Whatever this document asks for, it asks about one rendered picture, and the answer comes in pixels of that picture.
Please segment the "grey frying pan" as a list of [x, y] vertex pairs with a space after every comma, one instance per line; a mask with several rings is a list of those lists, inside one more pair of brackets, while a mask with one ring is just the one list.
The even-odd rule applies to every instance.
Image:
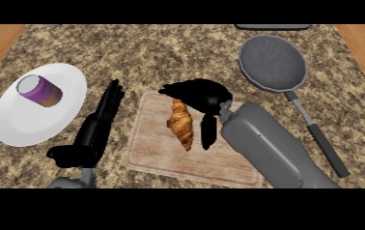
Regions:
[[295, 90], [304, 84], [307, 76], [307, 63], [300, 50], [280, 37], [257, 35], [239, 47], [237, 63], [249, 83], [270, 93], [282, 93], [286, 100], [297, 107], [304, 117], [307, 131], [332, 169], [339, 178], [347, 177], [350, 173], [344, 162], [320, 128], [311, 122], [295, 94]]

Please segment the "golden brown croissant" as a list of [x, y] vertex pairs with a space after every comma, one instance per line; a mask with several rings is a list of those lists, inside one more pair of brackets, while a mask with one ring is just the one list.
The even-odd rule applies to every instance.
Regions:
[[189, 151], [193, 142], [192, 117], [186, 105], [177, 99], [172, 99], [171, 110], [172, 113], [167, 120], [167, 128], [178, 139], [183, 149]]

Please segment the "pale wooden cutting board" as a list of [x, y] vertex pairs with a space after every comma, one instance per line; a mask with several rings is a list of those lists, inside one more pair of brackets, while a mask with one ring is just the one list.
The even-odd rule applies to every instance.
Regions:
[[199, 122], [204, 114], [187, 109], [193, 123], [193, 143], [186, 151], [167, 128], [172, 99], [144, 91], [125, 148], [125, 167], [131, 170], [224, 187], [260, 188], [263, 176], [233, 151], [221, 135], [208, 150], [201, 146]]

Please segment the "dark grey appliance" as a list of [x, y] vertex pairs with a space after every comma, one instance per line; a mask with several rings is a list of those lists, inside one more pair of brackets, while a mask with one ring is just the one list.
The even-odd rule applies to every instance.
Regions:
[[239, 30], [251, 31], [301, 31], [310, 24], [233, 24]]

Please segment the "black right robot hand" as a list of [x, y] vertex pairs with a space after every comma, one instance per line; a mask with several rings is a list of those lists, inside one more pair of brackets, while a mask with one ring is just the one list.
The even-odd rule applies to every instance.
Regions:
[[232, 94], [218, 82], [204, 78], [165, 84], [158, 93], [180, 100], [204, 114], [199, 124], [201, 145], [204, 150], [208, 150], [217, 140], [217, 116], [221, 104], [232, 102]]

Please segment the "white oval plate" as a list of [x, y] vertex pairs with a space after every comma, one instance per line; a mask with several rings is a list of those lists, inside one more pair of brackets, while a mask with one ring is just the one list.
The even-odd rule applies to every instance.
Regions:
[[[17, 91], [31, 75], [45, 78], [62, 91], [59, 102], [45, 107]], [[81, 109], [87, 94], [84, 73], [65, 63], [44, 65], [25, 73], [0, 97], [0, 142], [25, 147], [51, 138], [68, 126]]]

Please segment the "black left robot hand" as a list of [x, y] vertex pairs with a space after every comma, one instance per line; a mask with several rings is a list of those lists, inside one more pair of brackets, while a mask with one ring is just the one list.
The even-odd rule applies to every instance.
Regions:
[[122, 98], [122, 86], [113, 79], [103, 91], [97, 109], [84, 120], [72, 144], [54, 146], [47, 152], [47, 157], [54, 160], [59, 168], [97, 166]]

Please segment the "purple can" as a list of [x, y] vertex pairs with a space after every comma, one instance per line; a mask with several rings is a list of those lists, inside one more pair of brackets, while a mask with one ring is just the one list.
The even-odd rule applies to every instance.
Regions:
[[16, 90], [23, 98], [44, 107], [51, 107], [60, 102], [62, 90], [41, 75], [26, 75], [17, 83]]

